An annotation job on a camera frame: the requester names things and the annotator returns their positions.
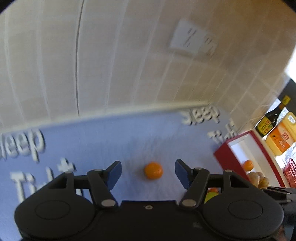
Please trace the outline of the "red rimmed white tray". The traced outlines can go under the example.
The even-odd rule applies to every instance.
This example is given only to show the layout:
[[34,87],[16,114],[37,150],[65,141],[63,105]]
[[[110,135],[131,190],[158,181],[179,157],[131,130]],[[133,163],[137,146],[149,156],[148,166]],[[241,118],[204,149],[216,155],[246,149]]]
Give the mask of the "red rimmed white tray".
[[243,164],[250,160],[254,165],[252,171],[263,173],[269,178],[269,185],[274,187],[289,186],[272,151],[256,131],[251,130],[226,140],[214,152],[214,156],[222,169],[232,170],[245,179],[248,179],[248,176],[243,169]]

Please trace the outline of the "orange tangerine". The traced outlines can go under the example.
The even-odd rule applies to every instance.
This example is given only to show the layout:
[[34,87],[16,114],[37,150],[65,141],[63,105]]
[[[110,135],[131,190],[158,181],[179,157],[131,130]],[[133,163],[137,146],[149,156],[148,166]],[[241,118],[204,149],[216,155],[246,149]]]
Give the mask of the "orange tangerine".
[[242,167],[243,167],[243,170],[245,172],[250,172],[250,171],[252,171],[254,169],[254,164],[253,164],[253,162],[251,160],[246,160],[243,163]]
[[144,174],[149,180],[156,180],[162,177],[163,168],[157,162],[150,162],[144,167]]
[[215,192],[215,193],[220,193],[218,188],[209,188],[208,192]]

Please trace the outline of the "dark soy sauce bottle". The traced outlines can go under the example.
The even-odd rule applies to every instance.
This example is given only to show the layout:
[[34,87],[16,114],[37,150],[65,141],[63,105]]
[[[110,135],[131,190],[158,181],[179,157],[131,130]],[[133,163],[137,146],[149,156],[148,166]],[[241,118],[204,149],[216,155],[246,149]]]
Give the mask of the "dark soy sauce bottle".
[[290,102],[290,97],[285,95],[281,103],[273,110],[267,112],[258,122],[255,129],[261,137],[265,137],[275,126],[282,110]]

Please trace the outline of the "green round fruit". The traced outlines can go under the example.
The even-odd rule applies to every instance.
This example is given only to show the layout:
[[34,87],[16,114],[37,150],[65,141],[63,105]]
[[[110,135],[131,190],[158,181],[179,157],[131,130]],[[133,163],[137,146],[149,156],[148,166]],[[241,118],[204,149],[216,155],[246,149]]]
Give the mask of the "green round fruit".
[[208,192],[205,197],[204,203],[207,203],[211,198],[218,196],[220,193],[218,192]]

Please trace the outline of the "brown round fruit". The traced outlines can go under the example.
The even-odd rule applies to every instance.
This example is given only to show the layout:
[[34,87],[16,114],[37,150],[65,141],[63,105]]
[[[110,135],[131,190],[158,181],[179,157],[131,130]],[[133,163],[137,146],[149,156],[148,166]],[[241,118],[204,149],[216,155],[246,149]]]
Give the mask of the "brown round fruit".
[[257,172],[249,172],[247,174],[250,183],[256,187],[258,187],[259,182],[260,182],[260,175]]
[[267,177],[263,177],[258,184],[259,189],[267,189],[269,186],[269,179]]

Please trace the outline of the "blue sleep tight mat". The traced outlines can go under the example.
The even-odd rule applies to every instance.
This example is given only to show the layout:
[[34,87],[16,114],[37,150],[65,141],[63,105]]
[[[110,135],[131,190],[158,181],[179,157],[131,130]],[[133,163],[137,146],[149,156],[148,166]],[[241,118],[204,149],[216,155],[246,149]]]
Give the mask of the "blue sleep tight mat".
[[[214,151],[236,135],[236,125],[221,108],[210,106],[199,120],[185,111],[141,113],[27,128],[1,134],[1,240],[19,240],[16,207],[63,172],[85,175],[122,164],[112,190],[117,201],[179,200],[184,188],[175,175],[175,161],[222,169]],[[163,175],[149,180],[144,167],[157,162]]]

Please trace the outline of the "white wall socket panel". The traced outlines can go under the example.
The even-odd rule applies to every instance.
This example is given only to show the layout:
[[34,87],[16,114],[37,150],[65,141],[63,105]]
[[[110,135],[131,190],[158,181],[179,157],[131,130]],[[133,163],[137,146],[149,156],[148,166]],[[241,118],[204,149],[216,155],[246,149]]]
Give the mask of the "white wall socket panel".
[[199,54],[212,57],[217,45],[213,35],[191,21],[180,19],[168,47],[173,51],[194,57]]

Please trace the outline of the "yellow detergent jug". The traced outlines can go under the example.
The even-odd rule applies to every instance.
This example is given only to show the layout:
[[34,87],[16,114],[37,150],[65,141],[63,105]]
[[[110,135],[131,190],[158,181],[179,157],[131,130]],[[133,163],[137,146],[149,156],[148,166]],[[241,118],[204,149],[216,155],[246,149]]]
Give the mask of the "yellow detergent jug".
[[281,156],[295,143],[295,128],[295,115],[292,112],[288,112],[267,135],[266,144],[275,156]]

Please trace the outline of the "red plastic basket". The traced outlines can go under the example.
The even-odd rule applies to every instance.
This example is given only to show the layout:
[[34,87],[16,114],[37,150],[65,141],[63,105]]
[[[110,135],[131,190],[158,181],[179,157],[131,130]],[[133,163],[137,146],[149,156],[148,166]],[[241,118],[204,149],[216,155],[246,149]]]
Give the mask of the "red plastic basket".
[[291,188],[296,188],[296,166],[292,158],[289,159],[288,163],[283,169],[284,176]]

